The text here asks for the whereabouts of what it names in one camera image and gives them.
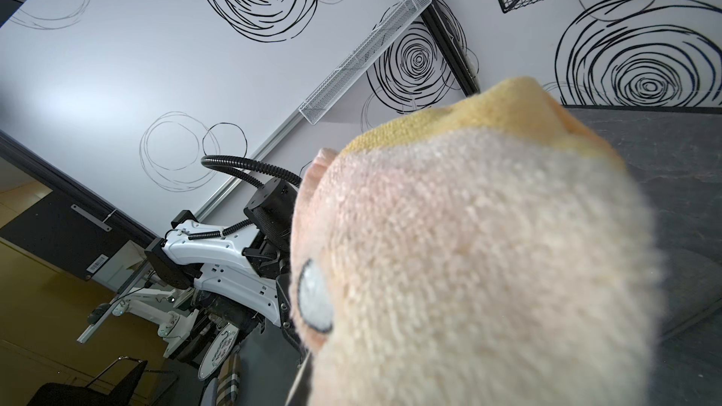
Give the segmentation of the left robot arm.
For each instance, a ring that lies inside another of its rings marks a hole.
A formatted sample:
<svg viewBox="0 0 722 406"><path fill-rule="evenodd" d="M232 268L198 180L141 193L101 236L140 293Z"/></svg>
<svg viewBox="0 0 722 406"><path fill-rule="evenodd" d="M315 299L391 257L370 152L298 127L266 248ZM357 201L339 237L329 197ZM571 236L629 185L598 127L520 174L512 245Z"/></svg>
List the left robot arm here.
<svg viewBox="0 0 722 406"><path fill-rule="evenodd" d="M197 304L247 331L267 321L302 351L291 321L291 221L301 183L290 173L259 184L244 207L244 221L205 225L181 212L171 230L145 250L159 278L197 292Z"/></svg>

